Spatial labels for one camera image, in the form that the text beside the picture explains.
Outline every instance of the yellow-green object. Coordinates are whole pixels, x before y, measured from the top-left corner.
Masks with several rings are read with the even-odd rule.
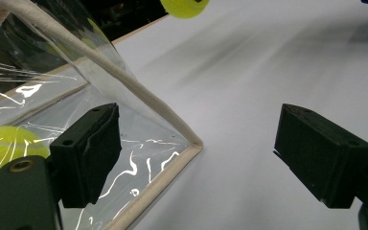
[[[26,155],[49,156],[47,147],[34,133],[15,126],[0,126],[0,169],[8,162]]]
[[[204,11],[209,0],[161,0],[166,12],[178,18],[190,18]]]

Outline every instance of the white table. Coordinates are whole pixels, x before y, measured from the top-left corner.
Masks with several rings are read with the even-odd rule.
[[[205,150],[131,229],[358,229],[273,152],[281,105],[310,108],[368,141],[368,5],[211,0],[116,45]]]

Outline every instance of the tabletop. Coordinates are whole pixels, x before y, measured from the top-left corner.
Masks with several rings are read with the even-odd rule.
[[[211,0],[115,46],[205,144],[130,229],[358,229],[359,200],[328,209],[272,152],[282,104],[368,142],[368,5]]]

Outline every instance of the plastic wrap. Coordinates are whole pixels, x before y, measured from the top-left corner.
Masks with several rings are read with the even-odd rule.
[[[77,1],[35,3],[128,71]],[[78,50],[24,19],[7,17],[0,27],[0,126],[25,128],[38,136],[34,142],[48,147],[87,110],[114,102],[120,110],[120,158],[96,205],[61,208],[65,229],[104,228],[191,143]]]

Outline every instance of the yellow ball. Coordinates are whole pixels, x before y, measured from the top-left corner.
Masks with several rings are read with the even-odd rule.
[[[161,0],[166,12],[178,18],[190,18],[204,11],[209,0]]]
[[[0,126],[0,169],[26,155],[49,156],[49,150],[34,133],[15,126]]]

